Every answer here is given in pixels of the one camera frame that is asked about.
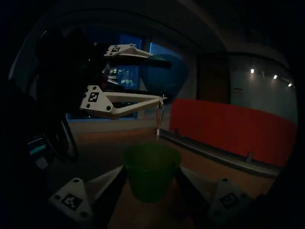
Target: window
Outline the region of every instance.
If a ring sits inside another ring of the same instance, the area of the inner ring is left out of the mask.
[[[105,29],[100,27],[87,27],[84,33],[92,43],[105,43],[110,45],[117,44],[134,44],[141,49],[142,39],[139,37],[122,34],[112,29]],[[114,68],[108,75],[108,82],[123,86],[125,89],[139,89],[139,67],[138,66],[123,66],[120,65]],[[116,108],[128,106],[129,103],[114,104]],[[99,117],[90,116],[85,111],[75,111],[68,115],[69,120],[76,119],[96,119]],[[124,116],[124,118],[136,118],[136,113]]]
[[[183,59],[182,56],[170,49],[164,48],[161,45],[157,45],[155,43],[150,43],[150,53],[152,54],[169,54],[175,57],[178,57],[179,59]]]

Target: green cup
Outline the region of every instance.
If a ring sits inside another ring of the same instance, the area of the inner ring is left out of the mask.
[[[157,202],[164,196],[181,163],[176,149],[154,143],[130,146],[123,157],[132,193],[146,203]]]

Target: red wall panel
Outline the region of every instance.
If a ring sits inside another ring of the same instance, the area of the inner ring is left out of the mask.
[[[241,106],[176,99],[170,130],[244,157],[284,166],[292,152],[297,127],[276,115]]]

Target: teal balloon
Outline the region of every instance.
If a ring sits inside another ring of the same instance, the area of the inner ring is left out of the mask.
[[[154,67],[150,64],[154,60],[168,61],[170,68]],[[143,61],[140,65],[140,76],[148,92],[169,95],[172,102],[188,77],[188,67],[183,60],[175,56],[159,54]]]

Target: floor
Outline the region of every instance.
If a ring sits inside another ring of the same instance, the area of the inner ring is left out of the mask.
[[[122,152],[129,145],[154,142],[156,137],[153,129],[137,129],[80,134],[76,137],[76,141],[79,148],[78,162],[66,162],[63,164],[55,161],[48,168],[48,187],[50,192],[56,192],[74,177],[87,182],[122,165],[124,163]],[[272,178],[248,174],[217,163],[167,140],[160,139],[160,143],[176,148],[181,153],[182,166],[193,170],[210,181],[218,181],[226,177],[236,183],[252,198],[267,193],[274,182]]]

